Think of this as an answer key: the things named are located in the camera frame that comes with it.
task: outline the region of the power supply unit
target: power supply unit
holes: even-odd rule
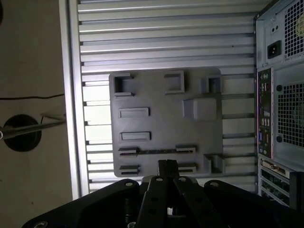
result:
[[[304,171],[304,0],[275,0],[255,22],[259,194],[290,206]]]

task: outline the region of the metal frame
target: metal frame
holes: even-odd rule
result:
[[[89,186],[83,124],[77,0],[59,0],[59,11],[72,196],[73,199],[78,199],[89,193]]]

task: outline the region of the screw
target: screw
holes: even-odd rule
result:
[[[135,228],[136,222],[130,222],[128,228]]]
[[[48,222],[42,221],[37,223],[34,228],[46,228],[48,226]]]
[[[186,178],[184,178],[184,177],[180,177],[180,178],[179,178],[179,181],[181,181],[181,182],[185,182],[185,181],[186,181]]]
[[[219,186],[219,184],[216,183],[216,182],[212,182],[212,183],[210,183],[210,185],[213,186],[213,187],[218,187]]]

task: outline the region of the metal rod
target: metal rod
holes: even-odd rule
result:
[[[54,122],[54,123],[35,124],[35,125],[16,127],[16,128],[5,127],[5,128],[0,129],[0,140],[13,138],[15,136],[22,135],[22,134],[38,132],[38,131],[41,131],[46,128],[51,128],[51,127],[65,124],[65,122],[66,121],[63,120],[63,121],[58,121],[58,122]]]

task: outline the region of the rear i/o panel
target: rear i/o panel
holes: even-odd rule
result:
[[[272,73],[271,68],[258,72],[258,153],[272,158],[271,115]]]

